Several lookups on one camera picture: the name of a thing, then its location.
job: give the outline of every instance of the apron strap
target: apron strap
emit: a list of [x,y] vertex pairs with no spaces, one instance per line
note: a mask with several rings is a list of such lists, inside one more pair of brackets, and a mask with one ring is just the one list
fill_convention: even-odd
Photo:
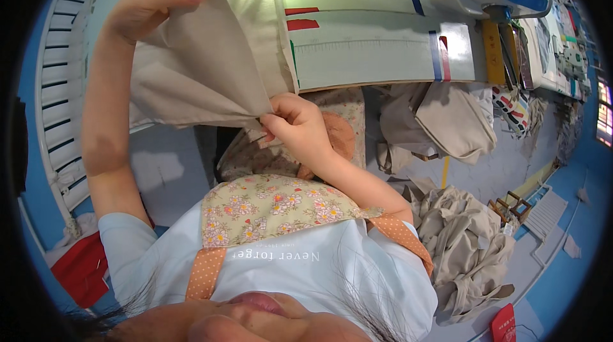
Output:
[[388,239],[404,246],[421,258],[428,276],[432,275],[434,264],[432,263],[430,253],[428,253],[425,246],[401,220],[387,213],[383,213],[380,217],[369,218],[368,220]]
[[213,294],[215,281],[226,257],[225,247],[200,249],[195,255],[194,266],[189,275],[185,300],[208,300]]

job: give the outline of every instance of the woman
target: woman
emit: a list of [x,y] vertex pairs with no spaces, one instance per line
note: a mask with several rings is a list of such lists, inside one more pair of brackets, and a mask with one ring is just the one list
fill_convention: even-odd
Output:
[[169,8],[201,2],[120,0],[96,42],[83,162],[115,296],[129,316],[106,338],[422,338],[436,295],[409,204],[336,154],[321,112],[297,95],[272,98],[276,114],[261,123],[269,141],[279,138],[328,185],[276,175],[225,183],[157,239],[129,164],[132,58]]

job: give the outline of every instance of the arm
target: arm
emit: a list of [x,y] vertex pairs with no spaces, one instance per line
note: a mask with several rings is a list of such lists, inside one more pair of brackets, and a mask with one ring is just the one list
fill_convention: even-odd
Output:
[[203,0],[119,0],[98,35],[83,106],[81,147],[98,218],[122,212],[151,226],[128,154],[130,76],[136,41],[168,17],[168,8]]
[[334,152],[317,105],[291,93],[274,96],[270,102],[276,115],[260,118],[269,132],[267,140],[278,137],[298,161],[358,206],[384,208],[388,214],[413,223],[411,206],[400,194]]

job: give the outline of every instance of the white t-shirt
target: white t-shirt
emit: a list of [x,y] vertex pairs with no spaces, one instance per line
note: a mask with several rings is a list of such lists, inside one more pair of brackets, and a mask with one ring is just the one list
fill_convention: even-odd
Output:
[[[202,248],[201,221],[201,202],[159,239],[147,224],[126,213],[100,219],[120,304],[138,298],[145,310],[185,300],[192,264]],[[363,219],[229,247],[211,300],[225,301],[247,291],[289,294],[310,311],[344,316],[370,333],[340,301],[353,296],[371,310],[380,309],[407,339],[425,337],[437,306],[421,259],[377,229],[367,233]]]

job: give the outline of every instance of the woman's right hand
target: woman's right hand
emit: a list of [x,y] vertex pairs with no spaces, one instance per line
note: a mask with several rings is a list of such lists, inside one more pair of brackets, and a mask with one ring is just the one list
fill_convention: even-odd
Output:
[[293,93],[276,95],[270,104],[275,114],[267,113],[260,117],[269,133],[266,141],[278,138],[292,156],[313,171],[322,162],[337,156],[317,105]]

